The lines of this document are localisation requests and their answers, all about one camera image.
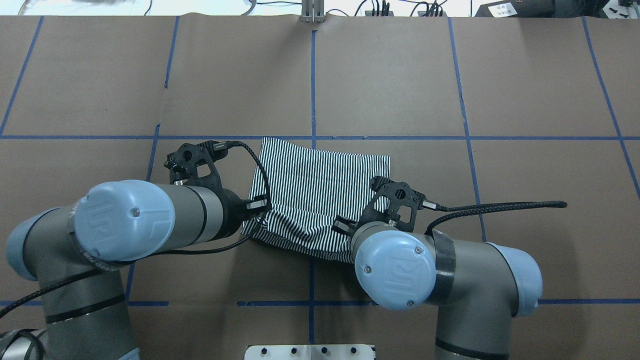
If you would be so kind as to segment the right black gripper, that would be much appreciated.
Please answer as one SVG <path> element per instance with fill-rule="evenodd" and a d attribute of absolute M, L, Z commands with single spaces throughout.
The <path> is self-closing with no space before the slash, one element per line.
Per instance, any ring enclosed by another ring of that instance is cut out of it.
<path fill-rule="evenodd" d="M 360 221 L 345 218 L 341 215 L 336 215 L 331 224 L 331 230 L 341 236 L 345 236 L 345 237 L 348 237 L 349 239 L 352 239 L 352 237 L 354 237 L 355 233 L 359 230 L 361 225 L 362 224 Z"/>

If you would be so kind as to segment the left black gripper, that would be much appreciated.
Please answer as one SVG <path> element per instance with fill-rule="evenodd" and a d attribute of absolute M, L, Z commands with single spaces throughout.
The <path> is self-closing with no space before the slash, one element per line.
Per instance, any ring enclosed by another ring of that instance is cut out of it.
<path fill-rule="evenodd" d="M 226 239 L 235 234 L 242 223 L 258 217 L 272 209 L 271 199 L 267 194 L 260 194 L 252 199 L 242 199 L 229 189 L 220 192 L 222 205 L 222 224 L 220 237 Z"/>

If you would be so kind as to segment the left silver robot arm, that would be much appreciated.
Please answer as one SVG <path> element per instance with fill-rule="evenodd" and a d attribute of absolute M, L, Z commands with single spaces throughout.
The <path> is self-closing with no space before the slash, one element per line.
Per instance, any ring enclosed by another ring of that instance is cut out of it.
<path fill-rule="evenodd" d="M 139 360 L 121 268 L 188 246 L 226 239 L 271 208 L 270 192 L 241 199 L 228 189 L 121 180 L 92 187 L 69 206 L 14 228 L 10 267 L 39 291 L 46 327 L 1 336 L 3 360 Z"/>

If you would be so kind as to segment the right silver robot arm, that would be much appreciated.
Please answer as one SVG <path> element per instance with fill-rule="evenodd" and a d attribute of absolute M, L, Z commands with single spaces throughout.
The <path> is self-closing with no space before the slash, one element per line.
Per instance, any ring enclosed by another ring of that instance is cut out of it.
<path fill-rule="evenodd" d="M 530 316 L 542 298 L 541 269 L 520 249 L 340 216 L 332 229 L 347 236 L 358 283 L 377 305 L 438 308 L 437 360 L 507 360 L 512 319 Z"/>

